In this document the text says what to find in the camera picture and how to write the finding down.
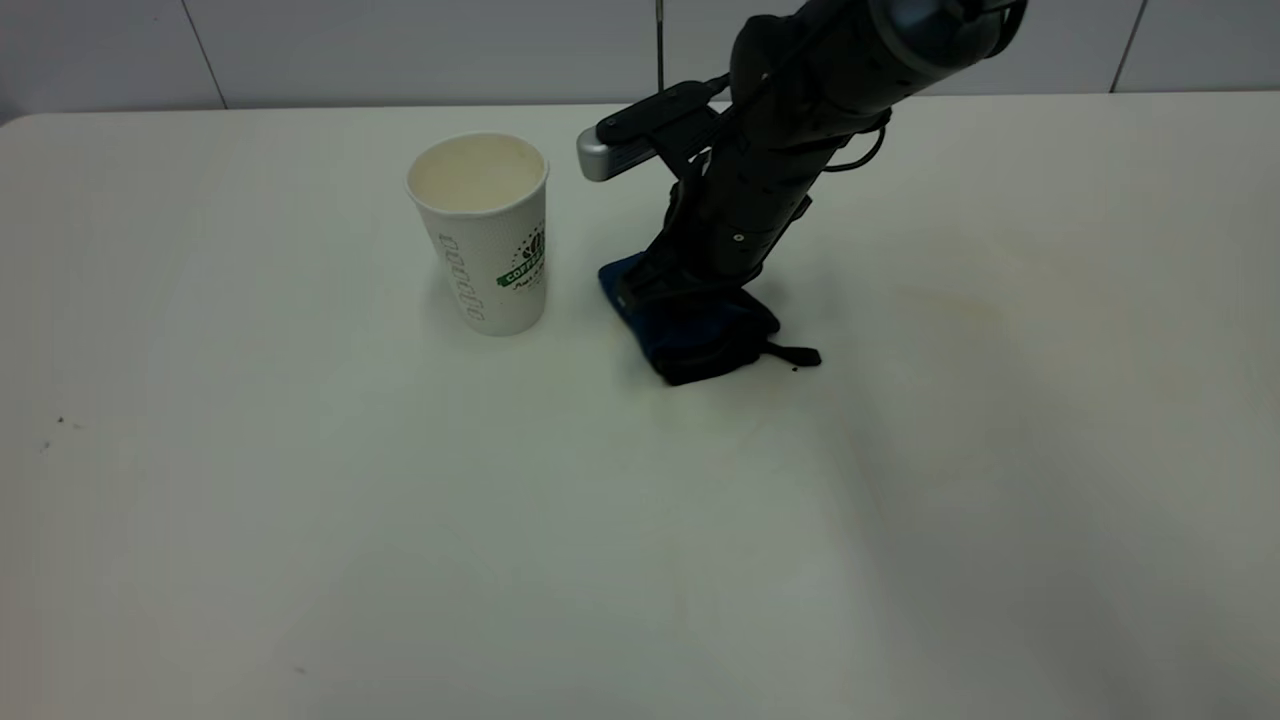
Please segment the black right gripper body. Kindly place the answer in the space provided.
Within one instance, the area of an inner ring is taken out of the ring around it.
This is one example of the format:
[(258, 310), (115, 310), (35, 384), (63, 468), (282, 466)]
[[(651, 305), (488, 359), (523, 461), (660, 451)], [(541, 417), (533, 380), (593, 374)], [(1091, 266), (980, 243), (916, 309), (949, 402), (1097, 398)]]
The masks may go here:
[(699, 275), (745, 286), (804, 211), (832, 155), (832, 138), (787, 147), (745, 135), (718, 140), (691, 197), (650, 251), (677, 255)]

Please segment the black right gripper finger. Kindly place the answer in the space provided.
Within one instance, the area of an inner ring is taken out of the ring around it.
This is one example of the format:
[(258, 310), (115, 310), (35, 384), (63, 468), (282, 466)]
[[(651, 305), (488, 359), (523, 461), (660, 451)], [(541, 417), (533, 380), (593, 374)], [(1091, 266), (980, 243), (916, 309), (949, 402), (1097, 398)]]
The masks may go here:
[(614, 269), (614, 297), (625, 309), (709, 297), (741, 287), (735, 278), (699, 275), (669, 252), (639, 252), (616, 261)]

